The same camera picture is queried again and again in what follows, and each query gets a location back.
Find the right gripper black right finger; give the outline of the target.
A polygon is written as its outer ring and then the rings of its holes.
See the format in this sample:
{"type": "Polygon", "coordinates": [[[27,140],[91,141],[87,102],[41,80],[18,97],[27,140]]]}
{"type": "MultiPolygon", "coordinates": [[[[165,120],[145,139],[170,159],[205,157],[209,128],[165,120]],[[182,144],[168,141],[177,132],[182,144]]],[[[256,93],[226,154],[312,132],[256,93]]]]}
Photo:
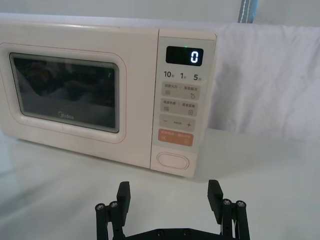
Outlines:
{"type": "Polygon", "coordinates": [[[242,200],[232,202],[224,198],[220,183],[215,179],[208,181],[207,197],[216,222],[220,225],[219,237],[222,240],[248,240],[247,204],[242,200]]]}

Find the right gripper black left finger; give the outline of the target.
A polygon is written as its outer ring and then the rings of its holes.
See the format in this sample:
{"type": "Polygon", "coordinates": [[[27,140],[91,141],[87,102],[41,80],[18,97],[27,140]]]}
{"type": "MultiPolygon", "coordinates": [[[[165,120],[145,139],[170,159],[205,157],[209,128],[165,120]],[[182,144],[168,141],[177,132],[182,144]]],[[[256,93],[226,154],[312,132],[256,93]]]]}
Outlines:
{"type": "Polygon", "coordinates": [[[119,184],[116,200],[109,205],[98,203],[95,206],[96,239],[108,240],[108,223],[112,223],[113,240],[125,240],[123,233],[127,213],[131,201],[130,183],[123,181],[119,184]]]}

